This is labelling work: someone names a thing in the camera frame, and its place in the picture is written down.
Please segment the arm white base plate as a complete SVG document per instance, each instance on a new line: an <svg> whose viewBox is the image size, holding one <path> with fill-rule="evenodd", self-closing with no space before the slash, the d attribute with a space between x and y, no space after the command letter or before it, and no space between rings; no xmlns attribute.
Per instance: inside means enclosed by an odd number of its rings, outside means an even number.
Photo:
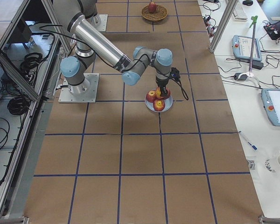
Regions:
<svg viewBox="0 0 280 224"><path fill-rule="evenodd" d="M93 17L94 21L94 27L102 32L106 32L107 28L107 21L108 21L108 15L107 14L97 14L96 16Z"/></svg>
<svg viewBox="0 0 280 224"><path fill-rule="evenodd" d="M84 73L80 85L70 85L65 78L59 95L59 103L95 103L98 92L99 74Z"/></svg>

